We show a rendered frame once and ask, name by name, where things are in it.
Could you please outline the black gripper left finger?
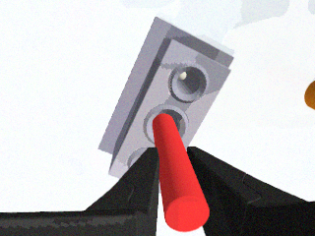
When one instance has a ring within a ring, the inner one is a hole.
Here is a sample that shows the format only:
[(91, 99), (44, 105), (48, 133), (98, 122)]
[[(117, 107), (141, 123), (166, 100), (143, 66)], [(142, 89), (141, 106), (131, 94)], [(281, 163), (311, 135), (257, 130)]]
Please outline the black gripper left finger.
[(157, 236), (159, 155), (148, 147), (85, 210), (0, 212), (0, 236)]

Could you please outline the orange cylinder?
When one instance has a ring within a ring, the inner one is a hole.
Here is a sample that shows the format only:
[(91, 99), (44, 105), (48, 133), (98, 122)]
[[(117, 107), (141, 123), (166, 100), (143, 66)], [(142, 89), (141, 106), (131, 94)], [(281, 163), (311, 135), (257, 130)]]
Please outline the orange cylinder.
[(304, 95), (305, 103), (315, 110), (315, 81), (307, 88)]

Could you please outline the red peg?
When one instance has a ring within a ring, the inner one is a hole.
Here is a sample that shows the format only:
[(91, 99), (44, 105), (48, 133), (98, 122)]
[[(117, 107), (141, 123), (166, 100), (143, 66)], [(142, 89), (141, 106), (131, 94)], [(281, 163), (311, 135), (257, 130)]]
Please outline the red peg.
[(208, 203), (173, 118), (164, 113), (156, 116), (153, 132), (164, 220), (178, 232), (196, 230), (208, 219)]

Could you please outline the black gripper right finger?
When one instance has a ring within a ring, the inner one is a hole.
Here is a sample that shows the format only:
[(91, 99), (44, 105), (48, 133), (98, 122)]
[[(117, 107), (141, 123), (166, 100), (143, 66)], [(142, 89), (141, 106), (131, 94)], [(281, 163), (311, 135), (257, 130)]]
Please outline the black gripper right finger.
[(186, 150), (208, 203), (205, 236), (315, 236), (308, 202), (198, 148)]

